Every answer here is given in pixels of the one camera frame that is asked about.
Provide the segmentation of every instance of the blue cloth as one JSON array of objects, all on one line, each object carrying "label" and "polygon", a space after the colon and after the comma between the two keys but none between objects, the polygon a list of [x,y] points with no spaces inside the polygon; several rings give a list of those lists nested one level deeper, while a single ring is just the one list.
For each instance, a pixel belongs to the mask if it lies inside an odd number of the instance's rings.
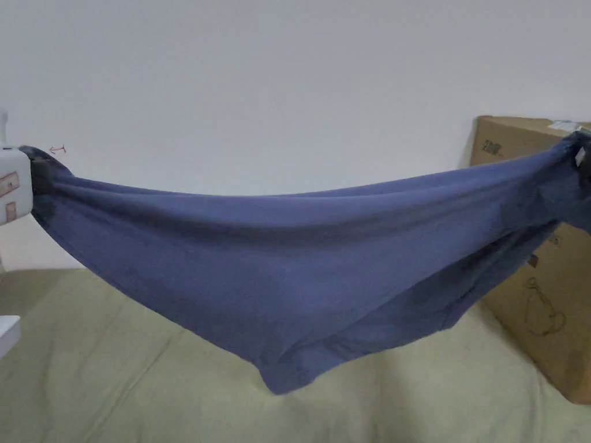
[{"label": "blue cloth", "polygon": [[292,196],[222,197],[73,176],[33,215],[115,288],[286,393],[449,328],[565,221],[591,231],[576,137],[531,157]]}]

